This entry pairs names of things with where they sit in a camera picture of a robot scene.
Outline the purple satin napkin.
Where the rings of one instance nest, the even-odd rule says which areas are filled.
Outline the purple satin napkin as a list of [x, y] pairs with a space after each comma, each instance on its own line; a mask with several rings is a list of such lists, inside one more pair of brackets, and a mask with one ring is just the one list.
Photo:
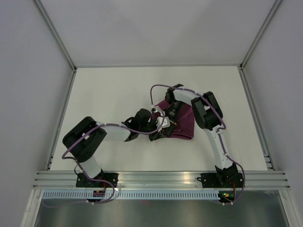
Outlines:
[[[171, 104], [166, 100], [157, 104], [165, 113]], [[169, 137], [182, 140], [191, 140], [194, 137], [195, 117], [190, 105], [183, 103], [178, 115], [177, 122], [170, 121]]]

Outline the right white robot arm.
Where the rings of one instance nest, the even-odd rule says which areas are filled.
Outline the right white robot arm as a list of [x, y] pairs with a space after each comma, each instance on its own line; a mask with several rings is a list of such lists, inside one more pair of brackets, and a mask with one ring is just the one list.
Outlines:
[[206, 133], [215, 158], [215, 173], [202, 173], [197, 180], [203, 188], [243, 188], [245, 173], [239, 163], [228, 152], [223, 131], [226, 125], [223, 113], [212, 92], [199, 94], [184, 88], [183, 85], [168, 87], [166, 99], [170, 102], [181, 101], [192, 107], [194, 118]]

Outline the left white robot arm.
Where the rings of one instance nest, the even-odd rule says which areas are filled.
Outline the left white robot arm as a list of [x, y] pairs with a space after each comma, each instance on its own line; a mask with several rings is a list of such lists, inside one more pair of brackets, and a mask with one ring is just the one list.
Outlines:
[[103, 183], [102, 169], [94, 154], [104, 141], [129, 142], [141, 135], [156, 135], [170, 126], [169, 117], [158, 107], [140, 109], [134, 117], [121, 123], [100, 123], [87, 116], [63, 138], [67, 150], [62, 159], [71, 159], [87, 177], [92, 187]]

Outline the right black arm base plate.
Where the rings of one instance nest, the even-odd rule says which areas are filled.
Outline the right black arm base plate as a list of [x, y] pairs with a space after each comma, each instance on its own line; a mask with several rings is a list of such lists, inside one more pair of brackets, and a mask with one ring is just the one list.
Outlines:
[[217, 173], [204, 173], [196, 178], [203, 188], [241, 188], [243, 187], [243, 176], [238, 173], [234, 176], [219, 176]]

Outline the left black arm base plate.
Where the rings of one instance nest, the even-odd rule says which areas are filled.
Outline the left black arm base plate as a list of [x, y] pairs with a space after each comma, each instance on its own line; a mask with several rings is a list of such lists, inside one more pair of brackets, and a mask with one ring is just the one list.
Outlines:
[[84, 173], [79, 173], [76, 180], [77, 188], [115, 188], [118, 183], [118, 173], [100, 173], [94, 180], [88, 179]]

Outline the aluminium front rail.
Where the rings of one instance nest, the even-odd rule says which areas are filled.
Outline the aluminium front rail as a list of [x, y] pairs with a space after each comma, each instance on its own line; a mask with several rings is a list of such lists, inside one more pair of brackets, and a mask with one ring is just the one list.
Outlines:
[[[118, 173], [118, 189], [126, 190], [229, 190], [233, 188], [203, 188], [196, 180], [202, 173], [214, 171], [107, 171]], [[77, 175], [73, 171], [39, 171], [34, 189], [75, 189]], [[245, 190], [289, 190], [283, 171], [245, 172]]]

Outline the right aluminium frame post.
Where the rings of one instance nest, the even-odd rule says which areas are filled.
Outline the right aluminium frame post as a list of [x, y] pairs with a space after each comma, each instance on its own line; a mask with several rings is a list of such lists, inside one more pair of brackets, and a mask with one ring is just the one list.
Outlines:
[[276, 13], [280, 9], [281, 5], [283, 4], [283, 0], [275, 0], [273, 5], [271, 6], [269, 12], [267, 13], [267, 16], [265, 17], [261, 27], [259, 28], [256, 36], [254, 37], [251, 45], [248, 48], [248, 51], [246, 52], [243, 60], [239, 64], [239, 70], [243, 70], [244, 67], [248, 64], [252, 54], [254, 53], [255, 49], [257, 48], [258, 44], [260, 43], [263, 35], [265, 34], [266, 30], [268, 29], [270, 23], [274, 19]]

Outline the aluminium frame post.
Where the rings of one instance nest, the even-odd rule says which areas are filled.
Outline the aluminium frame post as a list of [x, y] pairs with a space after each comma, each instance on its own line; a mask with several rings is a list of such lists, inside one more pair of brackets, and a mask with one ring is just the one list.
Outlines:
[[248, 64], [252, 54], [254, 53], [255, 49], [257, 48], [258, 44], [260, 43], [263, 35], [265, 34], [266, 30], [268, 29], [270, 23], [274, 19], [276, 13], [280, 9], [281, 5], [283, 4], [283, 0], [275, 0], [273, 5], [271, 6], [269, 12], [267, 13], [267, 16], [265, 17], [261, 27], [259, 28], [256, 36], [254, 37], [251, 45], [248, 48], [248, 51], [246, 52], [243, 60], [239, 64], [239, 70], [243, 70], [244, 67]]
[[41, 0], [33, 0], [32, 1], [36, 9], [38, 10], [41, 18], [43, 19], [46, 27], [48, 28], [50, 34], [52, 35], [53, 39], [55, 40], [60, 52], [62, 53], [64, 59], [68, 63], [69, 67], [73, 72], [76, 71], [77, 67], [75, 66], [73, 60], [71, 59], [68, 50], [66, 49], [62, 39], [60, 38], [59, 33], [57, 32], [57, 29], [55, 28], [49, 14], [47, 13], [43, 3]]

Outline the left aluminium frame post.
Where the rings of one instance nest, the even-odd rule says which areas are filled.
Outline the left aluminium frame post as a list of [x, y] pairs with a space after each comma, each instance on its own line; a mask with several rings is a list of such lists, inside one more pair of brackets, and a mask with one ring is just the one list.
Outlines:
[[76, 71], [77, 67], [75, 66], [73, 60], [71, 59], [68, 50], [66, 49], [62, 39], [60, 38], [59, 33], [57, 32], [57, 29], [55, 28], [49, 14], [47, 13], [43, 3], [41, 0], [33, 0], [32, 1], [36, 9], [38, 10], [41, 18], [43, 19], [46, 27], [48, 28], [50, 34], [52, 35], [53, 39], [55, 40], [60, 52], [62, 53], [64, 59], [68, 63], [69, 67], [73, 72]]

